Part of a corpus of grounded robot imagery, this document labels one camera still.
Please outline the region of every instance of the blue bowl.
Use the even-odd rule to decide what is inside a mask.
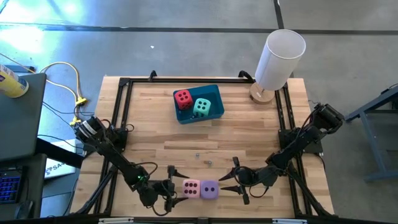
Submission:
[[[175,115],[180,124],[189,124],[197,121],[206,121],[208,119],[220,118],[224,114],[224,106],[221,100],[220,91],[217,85],[207,85],[196,88],[187,89],[192,96],[193,104],[198,98],[203,98],[211,102],[208,116],[196,117],[193,115],[193,106],[187,110],[180,110],[174,98]]]

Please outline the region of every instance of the can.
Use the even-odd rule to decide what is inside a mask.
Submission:
[[[29,84],[26,80],[0,64],[0,93],[17,98],[25,94],[28,88]]]

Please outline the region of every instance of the wooden tabletop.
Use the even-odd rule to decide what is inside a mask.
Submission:
[[[100,119],[111,119],[120,77],[104,77],[96,107]],[[301,126],[310,113],[304,81],[288,80],[295,123]],[[279,120],[275,99],[268,105],[257,105],[249,98],[251,84],[219,83],[225,113],[220,119],[192,124],[179,124],[175,117],[173,91],[196,86],[197,83],[134,83],[127,124],[135,130],[129,133],[124,156],[134,162],[156,162],[158,170],[153,180],[167,178],[166,168],[175,165],[178,171],[191,179],[218,180],[232,168],[232,157],[238,156],[242,166],[266,166],[265,159],[279,150],[277,132]],[[280,91],[284,114],[285,100]],[[122,97],[118,125],[121,122]],[[71,211],[77,211],[89,199],[98,185],[103,157],[92,154],[84,160],[76,187]],[[303,164],[307,184],[314,196],[333,213],[328,184],[322,162],[314,155],[305,154]],[[145,166],[147,171],[153,166]],[[176,192],[182,195],[182,178],[174,177]],[[234,186],[236,182],[222,181],[220,187]],[[261,184],[252,188],[254,195],[263,193]],[[105,190],[102,209],[106,204]],[[298,191],[300,208],[304,211],[301,191]],[[164,201],[159,197],[155,208],[163,213]],[[152,209],[142,206],[138,193],[132,193],[119,173],[112,216],[154,217]],[[262,198],[250,197],[244,205],[242,196],[220,190],[218,200],[190,199],[180,202],[168,217],[225,217],[268,218],[293,217],[292,198],[286,177],[279,177]]]

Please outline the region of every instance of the foam dice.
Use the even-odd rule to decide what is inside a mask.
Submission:
[[[218,182],[214,180],[202,180],[200,182],[200,197],[203,199],[217,199]]]
[[[180,110],[189,109],[192,106],[192,96],[188,90],[180,90],[174,94],[175,101],[178,104]]]
[[[211,103],[210,101],[198,98],[193,106],[193,115],[197,117],[204,117],[209,115]]]
[[[200,197],[200,180],[186,179],[182,182],[182,192],[186,197]]]

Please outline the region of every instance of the gray floor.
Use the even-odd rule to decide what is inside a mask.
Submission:
[[[397,30],[398,2],[390,0],[280,0],[289,29]],[[277,28],[271,0],[10,0],[0,22],[38,22],[88,26]],[[43,32],[0,30],[1,52],[38,68],[56,61],[74,64],[81,73],[85,108],[93,111],[104,75],[196,75],[235,77],[254,74],[267,34],[167,32]],[[304,35],[307,51],[296,71],[305,79],[313,101],[333,105],[348,114],[398,82],[396,35]],[[0,63],[10,64],[0,58]],[[49,78],[75,88],[73,71],[63,65]],[[47,85],[45,101],[73,109],[72,95]],[[70,121],[72,116],[64,116]],[[73,138],[71,129],[48,111],[42,112],[40,134]],[[359,121],[344,125],[323,140],[326,174],[336,214],[347,218],[397,222],[398,181],[365,183],[377,171]],[[68,184],[47,187],[45,195],[69,192]],[[49,200],[65,203],[69,194],[47,197],[43,216],[60,215]]]

